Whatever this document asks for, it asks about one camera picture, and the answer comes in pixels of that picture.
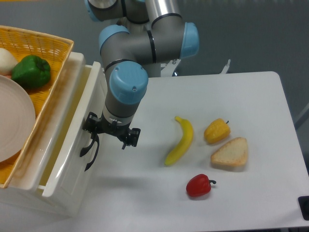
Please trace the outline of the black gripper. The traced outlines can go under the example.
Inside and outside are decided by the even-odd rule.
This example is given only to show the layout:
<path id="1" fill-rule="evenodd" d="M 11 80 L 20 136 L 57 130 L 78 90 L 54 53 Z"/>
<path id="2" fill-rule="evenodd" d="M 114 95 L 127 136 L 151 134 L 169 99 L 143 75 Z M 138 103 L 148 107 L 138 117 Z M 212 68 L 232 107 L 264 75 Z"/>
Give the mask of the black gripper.
<path id="1" fill-rule="evenodd" d="M 99 118 L 95 113 L 89 112 L 88 116 L 82 126 L 84 131 L 91 134 L 91 139 L 99 141 L 99 134 L 106 133 L 108 135 L 117 137 L 123 142 L 122 149 L 127 146 L 136 147 L 141 129 L 129 128 L 130 123 L 123 125 L 122 123 L 109 122 L 104 116 Z"/>

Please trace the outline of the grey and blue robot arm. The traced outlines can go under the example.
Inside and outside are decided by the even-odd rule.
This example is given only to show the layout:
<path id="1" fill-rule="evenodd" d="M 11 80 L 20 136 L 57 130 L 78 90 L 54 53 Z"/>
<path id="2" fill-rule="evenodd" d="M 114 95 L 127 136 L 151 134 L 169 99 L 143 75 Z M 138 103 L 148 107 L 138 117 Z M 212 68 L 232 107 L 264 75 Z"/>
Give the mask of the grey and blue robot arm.
<path id="1" fill-rule="evenodd" d="M 126 18 L 150 26 L 135 33 L 120 25 L 101 31 L 99 52 L 108 92 L 101 116 L 89 113 L 83 126 L 92 144 L 99 144 L 99 134 L 106 133 L 124 146 L 136 146 L 140 129 L 129 126 L 147 89 L 144 66 L 196 55 L 198 30 L 183 21 L 175 0 L 87 0 L 85 5 L 96 21 Z"/>

